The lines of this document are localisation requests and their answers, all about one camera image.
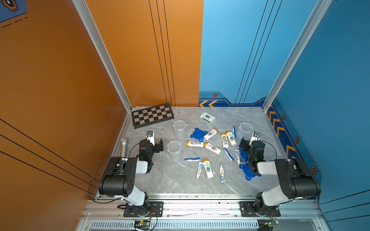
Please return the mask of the white lotion bottle horizontal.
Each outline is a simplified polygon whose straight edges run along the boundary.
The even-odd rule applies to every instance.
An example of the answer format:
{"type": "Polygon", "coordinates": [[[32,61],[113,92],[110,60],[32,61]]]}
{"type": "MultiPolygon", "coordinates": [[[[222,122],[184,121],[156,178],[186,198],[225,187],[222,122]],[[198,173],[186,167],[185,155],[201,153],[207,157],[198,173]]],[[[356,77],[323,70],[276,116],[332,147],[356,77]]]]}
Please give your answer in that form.
{"type": "Polygon", "coordinates": [[[204,142],[200,141],[187,141],[186,146],[189,147],[204,147],[204,142]]]}

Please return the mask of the white lotion bottle front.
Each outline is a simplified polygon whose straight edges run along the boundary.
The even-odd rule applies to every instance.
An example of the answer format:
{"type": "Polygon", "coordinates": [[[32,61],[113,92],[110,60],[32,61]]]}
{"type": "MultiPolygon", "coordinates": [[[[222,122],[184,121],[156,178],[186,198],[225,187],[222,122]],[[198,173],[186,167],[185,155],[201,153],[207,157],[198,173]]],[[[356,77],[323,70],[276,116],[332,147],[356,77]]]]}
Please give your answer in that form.
{"type": "Polygon", "coordinates": [[[214,174],[213,174],[212,167],[211,167],[209,159],[207,159],[207,158],[203,159],[202,163],[203,163],[203,167],[205,169],[207,178],[208,179],[213,178],[214,174]]]}

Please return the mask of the blue toothbrush front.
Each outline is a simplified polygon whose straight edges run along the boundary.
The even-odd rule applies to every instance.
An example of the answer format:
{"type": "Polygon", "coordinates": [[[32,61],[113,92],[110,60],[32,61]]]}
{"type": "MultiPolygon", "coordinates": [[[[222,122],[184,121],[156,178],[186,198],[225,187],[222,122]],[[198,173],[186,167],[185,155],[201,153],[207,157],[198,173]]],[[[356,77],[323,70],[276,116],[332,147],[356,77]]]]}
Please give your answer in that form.
{"type": "Polygon", "coordinates": [[[200,158],[186,158],[184,159],[184,161],[186,162],[199,162],[200,161],[200,158]]]}

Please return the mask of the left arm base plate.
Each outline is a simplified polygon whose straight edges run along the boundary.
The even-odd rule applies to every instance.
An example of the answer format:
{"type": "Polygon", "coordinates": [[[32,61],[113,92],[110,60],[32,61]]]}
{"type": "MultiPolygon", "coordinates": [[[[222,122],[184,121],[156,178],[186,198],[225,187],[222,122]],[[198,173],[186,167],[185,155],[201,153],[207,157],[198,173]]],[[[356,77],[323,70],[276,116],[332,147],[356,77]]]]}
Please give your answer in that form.
{"type": "Polygon", "coordinates": [[[152,213],[154,217],[160,218],[163,215],[164,202],[162,201],[149,201],[144,203],[142,206],[130,206],[125,205],[123,216],[126,218],[138,218],[138,217],[151,217],[152,213]]]}

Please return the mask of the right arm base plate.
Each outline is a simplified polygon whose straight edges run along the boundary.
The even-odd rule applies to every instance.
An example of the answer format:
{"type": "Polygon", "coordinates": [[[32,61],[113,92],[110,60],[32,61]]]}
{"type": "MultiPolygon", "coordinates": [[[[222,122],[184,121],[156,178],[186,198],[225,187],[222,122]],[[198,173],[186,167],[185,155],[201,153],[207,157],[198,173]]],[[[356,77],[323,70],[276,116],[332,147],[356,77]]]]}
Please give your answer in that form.
{"type": "Polygon", "coordinates": [[[240,201],[240,212],[242,217],[280,217],[280,209],[278,206],[266,206],[264,203],[257,205],[252,201],[240,201]]]}

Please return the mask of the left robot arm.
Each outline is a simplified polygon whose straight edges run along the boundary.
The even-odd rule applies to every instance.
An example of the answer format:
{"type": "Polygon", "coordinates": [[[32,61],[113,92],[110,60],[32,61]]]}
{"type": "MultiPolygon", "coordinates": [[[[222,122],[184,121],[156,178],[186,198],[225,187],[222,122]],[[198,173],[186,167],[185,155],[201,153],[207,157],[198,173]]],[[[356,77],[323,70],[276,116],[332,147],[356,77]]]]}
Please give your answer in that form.
{"type": "Polygon", "coordinates": [[[161,139],[152,144],[149,140],[141,140],[139,154],[136,157],[112,157],[102,175],[98,186],[101,195],[126,201],[125,209],[139,217],[152,212],[148,194],[135,186],[137,174],[147,174],[153,167],[153,156],[163,151],[161,139]]]}

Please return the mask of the clear plastic cup front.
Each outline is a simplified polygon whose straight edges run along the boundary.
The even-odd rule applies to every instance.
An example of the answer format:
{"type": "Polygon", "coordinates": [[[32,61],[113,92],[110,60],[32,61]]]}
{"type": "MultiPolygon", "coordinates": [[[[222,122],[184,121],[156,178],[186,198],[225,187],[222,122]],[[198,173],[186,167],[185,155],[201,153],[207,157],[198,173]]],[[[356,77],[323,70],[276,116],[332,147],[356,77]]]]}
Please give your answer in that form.
{"type": "Polygon", "coordinates": [[[179,141],[169,142],[167,151],[173,161],[180,162],[182,160],[182,145],[179,141]]]}

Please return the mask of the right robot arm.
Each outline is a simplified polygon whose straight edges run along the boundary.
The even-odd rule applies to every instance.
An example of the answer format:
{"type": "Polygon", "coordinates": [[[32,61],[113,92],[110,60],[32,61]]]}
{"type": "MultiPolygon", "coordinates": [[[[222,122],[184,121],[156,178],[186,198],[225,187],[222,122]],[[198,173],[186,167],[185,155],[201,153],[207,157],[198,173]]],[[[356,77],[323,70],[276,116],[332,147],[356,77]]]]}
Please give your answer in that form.
{"type": "Polygon", "coordinates": [[[302,159],[264,160],[266,144],[259,140],[240,143],[240,165],[247,180],[263,175],[278,177],[278,186],[259,192],[254,202],[241,202],[243,216],[280,216],[279,206],[297,199],[307,199],[321,194],[320,184],[302,159]]]}

